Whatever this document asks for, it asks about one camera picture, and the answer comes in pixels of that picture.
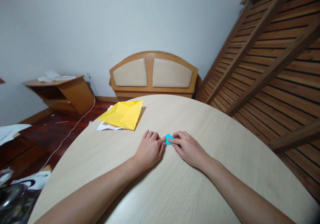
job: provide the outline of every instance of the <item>forearm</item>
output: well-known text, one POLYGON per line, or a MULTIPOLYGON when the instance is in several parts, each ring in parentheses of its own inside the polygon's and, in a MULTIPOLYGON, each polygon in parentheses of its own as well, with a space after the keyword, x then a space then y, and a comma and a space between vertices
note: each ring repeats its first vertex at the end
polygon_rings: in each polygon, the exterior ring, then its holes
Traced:
POLYGON ((219 161, 209 158, 202 171, 218 188, 242 223, 293 223, 219 161))
POLYGON ((119 193, 141 173, 141 168, 130 158, 66 197, 37 223, 95 223, 119 193))

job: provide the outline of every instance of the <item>yellow origami paper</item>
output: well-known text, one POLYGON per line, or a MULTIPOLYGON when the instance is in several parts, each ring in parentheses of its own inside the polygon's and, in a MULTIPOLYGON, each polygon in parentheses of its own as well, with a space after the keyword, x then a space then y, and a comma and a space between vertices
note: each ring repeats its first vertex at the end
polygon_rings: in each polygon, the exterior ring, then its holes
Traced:
POLYGON ((102 114, 98 120, 134 131, 141 107, 142 100, 118 102, 110 110, 102 114))

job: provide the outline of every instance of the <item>small blue paper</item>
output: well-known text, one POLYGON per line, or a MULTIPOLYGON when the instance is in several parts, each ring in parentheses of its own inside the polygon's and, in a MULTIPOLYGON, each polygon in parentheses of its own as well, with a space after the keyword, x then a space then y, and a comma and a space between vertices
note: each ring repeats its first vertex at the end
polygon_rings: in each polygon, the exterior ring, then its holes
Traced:
POLYGON ((169 141, 168 141, 168 139, 174 139, 170 134, 167 134, 166 135, 166 145, 172 145, 169 141))

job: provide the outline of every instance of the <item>oval table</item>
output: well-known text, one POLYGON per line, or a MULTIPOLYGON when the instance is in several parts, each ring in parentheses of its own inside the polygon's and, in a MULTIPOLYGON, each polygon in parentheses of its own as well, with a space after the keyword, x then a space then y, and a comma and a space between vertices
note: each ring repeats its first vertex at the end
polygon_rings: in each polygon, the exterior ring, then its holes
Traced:
MULTIPOLYGON (((296 223, 310 222, 319 210, 282 161, 249 130, 219 110, 175 95, 133 100, 143 100, 136 130, 98 132, 98 120, 88 126, 58 162, 29 223, 133 156, 147 129, 161 137, 185 130, 212 157, 296 223)), ((212 182, 167 146, 163 160, 127 186, 98 223, 240 222, 212 182)))

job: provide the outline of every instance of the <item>beige cushioned panel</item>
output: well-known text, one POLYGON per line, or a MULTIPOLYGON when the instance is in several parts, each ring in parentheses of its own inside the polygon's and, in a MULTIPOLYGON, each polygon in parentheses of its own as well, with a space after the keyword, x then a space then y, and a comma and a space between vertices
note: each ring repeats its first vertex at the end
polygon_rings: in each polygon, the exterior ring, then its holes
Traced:
POLYGON ((116 86, 147 86, 145 59, 134 60, 120 66, 113 72, 116 86))
POLYGON ((154 59, 153 87, 189 88, 193 71, 166 59, 154 59))

